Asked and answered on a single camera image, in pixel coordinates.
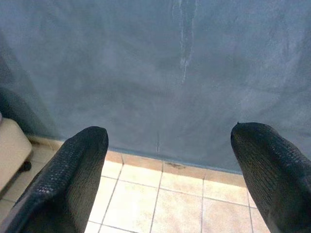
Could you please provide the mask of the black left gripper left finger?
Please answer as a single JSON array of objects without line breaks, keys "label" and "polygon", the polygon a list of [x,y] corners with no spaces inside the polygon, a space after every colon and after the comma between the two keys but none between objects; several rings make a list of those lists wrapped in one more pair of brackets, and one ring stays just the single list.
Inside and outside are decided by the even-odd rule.
[{"label": "black left gripper left finger", "polygon": [[108,133],[87,127],[67,139],[0,225],[2,233],[83,233],[98,192]]}]

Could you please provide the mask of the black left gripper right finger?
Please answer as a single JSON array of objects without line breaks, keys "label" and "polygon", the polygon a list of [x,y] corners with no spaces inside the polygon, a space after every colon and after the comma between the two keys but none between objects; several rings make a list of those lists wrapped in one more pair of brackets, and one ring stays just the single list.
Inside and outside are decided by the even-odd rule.
[{"label": "black left gripper right finger", "polygon": [[311,161],[269,125],[237,123],[231,146],[269,231],[311,231]]}]

